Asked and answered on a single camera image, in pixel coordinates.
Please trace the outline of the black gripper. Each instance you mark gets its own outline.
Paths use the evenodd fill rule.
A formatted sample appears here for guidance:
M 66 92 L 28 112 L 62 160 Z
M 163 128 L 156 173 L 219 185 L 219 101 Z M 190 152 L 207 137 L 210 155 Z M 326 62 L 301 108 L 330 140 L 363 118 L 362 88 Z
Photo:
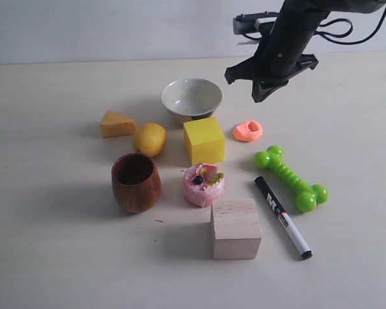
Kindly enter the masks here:
M 254 55 L 226 69 L 227 83 L 253 80 L 253 101 L 263 102 L 290 78 L 316 68 L 317 58 L 304 50 L 317 28 L 317 12 L 279 13 L 269 32 L 261 28 L 262 40 Z

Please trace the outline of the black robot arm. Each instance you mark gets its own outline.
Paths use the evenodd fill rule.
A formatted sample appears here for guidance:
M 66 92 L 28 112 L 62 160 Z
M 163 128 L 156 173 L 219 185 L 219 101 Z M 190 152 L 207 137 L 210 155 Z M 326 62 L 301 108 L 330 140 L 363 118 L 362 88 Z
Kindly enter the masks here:
M 233 19 L 236 35 L 260 33 L 253 41 L 253 56 L 225 71 L 228 84 L 236 80 L 252 82 L 252 98 L 262 102 L 288 84 L 294 76 L 318 64 L 304 50 L 331 12 L 370 14 L 386 10 L 386 1 L 292 1 L 283 2 L 279 12 L 240 14 Z

